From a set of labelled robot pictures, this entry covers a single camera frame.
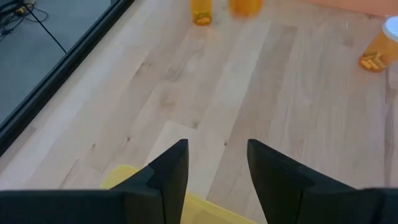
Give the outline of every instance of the wooden floor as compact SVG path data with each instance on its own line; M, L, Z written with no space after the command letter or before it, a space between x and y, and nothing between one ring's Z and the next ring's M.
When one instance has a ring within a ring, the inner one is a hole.
M380 19L274 0L236 21L214 4L195 27L187 0L136 0L0 158L0 188L98 188L181 138L189 191L257 222L249 138L354 187L398 186L398 77L357 66Z

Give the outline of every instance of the orange pill bottle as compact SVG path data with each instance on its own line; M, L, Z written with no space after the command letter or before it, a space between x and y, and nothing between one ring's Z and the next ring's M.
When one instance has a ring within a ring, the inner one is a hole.
M210 25L213 13L211 0L191 0L192 21L198 26Z
M359 66L370 72L382 72L398 60L398 16L383 25L383 30L359 57Z
M262 0L229 0L229 11L234 17L254 17L261 8Z

